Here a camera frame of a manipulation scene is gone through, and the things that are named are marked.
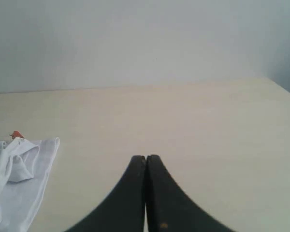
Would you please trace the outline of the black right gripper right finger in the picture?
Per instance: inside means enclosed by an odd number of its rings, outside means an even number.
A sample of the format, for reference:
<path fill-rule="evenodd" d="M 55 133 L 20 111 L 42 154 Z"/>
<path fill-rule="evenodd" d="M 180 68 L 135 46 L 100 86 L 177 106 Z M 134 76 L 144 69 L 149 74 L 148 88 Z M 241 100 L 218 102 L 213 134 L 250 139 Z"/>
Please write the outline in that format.
<path fill-rule="evenodd" d="M 186 195 L 158 155 L 146 159 L 145 204 L 150 232 L 232 231 Z"/>

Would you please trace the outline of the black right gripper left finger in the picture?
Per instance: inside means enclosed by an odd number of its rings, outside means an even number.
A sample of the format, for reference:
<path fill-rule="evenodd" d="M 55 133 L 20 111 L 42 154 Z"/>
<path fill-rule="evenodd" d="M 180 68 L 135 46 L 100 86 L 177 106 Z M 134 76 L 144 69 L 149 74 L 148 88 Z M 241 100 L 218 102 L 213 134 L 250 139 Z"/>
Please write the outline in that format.
<path fill-rule="evenodd" d="M 144 156 L 132 156 L 108 196 L 69 232 L 142 232 L 145 220 Z"/>

